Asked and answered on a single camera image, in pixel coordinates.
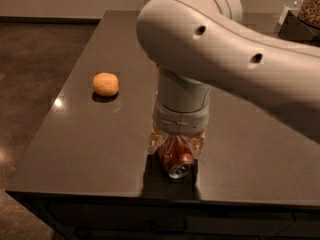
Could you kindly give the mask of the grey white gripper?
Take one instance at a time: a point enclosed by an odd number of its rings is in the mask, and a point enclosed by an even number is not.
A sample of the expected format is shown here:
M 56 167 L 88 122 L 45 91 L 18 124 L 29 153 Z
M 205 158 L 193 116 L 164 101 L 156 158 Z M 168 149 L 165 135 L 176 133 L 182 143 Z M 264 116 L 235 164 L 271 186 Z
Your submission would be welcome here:
M 209 104 L 194 112 L 175 112 L 156 101 L 152 118 L 154 123 L 149 136 L 149 154 L 154 154 L 167 140 L 168 134 L 171 134 L 187 136 L 184 140 L 193 156 L 199 158 L 202 155 L 205 128 L 209 121 Z

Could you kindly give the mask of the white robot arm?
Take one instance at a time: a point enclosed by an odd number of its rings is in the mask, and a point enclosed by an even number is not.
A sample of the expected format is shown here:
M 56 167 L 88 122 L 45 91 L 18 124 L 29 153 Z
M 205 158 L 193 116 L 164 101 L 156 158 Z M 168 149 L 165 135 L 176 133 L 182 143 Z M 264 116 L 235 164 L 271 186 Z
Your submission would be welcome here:
M 212 87 L 249 100 L 312 140 L 320 135 L 320 50 L 241 24 L 240 0 L 151 0 L 137 39 L 159 69 L 150 153 L 182 136 L 200 154 Z

